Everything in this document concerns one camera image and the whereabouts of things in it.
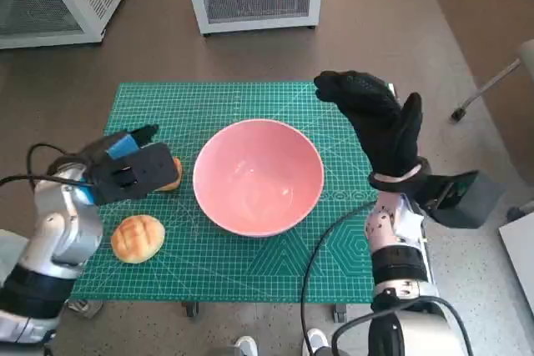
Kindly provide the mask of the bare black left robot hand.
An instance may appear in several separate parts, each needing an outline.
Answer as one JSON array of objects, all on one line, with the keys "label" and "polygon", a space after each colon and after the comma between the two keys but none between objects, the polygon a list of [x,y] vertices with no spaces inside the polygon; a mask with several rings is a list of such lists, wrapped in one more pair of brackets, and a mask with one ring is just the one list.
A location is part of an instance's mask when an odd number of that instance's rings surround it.
[{"label": "bare black left robot hand", "polygon": [[158,124],[147,124],[133,131],[122,130],[90,143],[78,155],[93,163],[105,158],[116,160],[151,143],[158,130]]}]

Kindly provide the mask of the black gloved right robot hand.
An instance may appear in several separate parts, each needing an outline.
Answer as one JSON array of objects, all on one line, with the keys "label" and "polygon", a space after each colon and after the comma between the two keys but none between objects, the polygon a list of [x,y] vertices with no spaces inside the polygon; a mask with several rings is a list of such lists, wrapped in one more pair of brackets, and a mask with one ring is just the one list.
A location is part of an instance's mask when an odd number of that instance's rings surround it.
[{"label": "black gloved right robot hand", "polygon": [[349,120],[374,173],[400,178],[420,164],[419,93],[399,104],[385,81],[356,71],[324,71],[314,78],[314,85],[316,97],[335,104]]}]

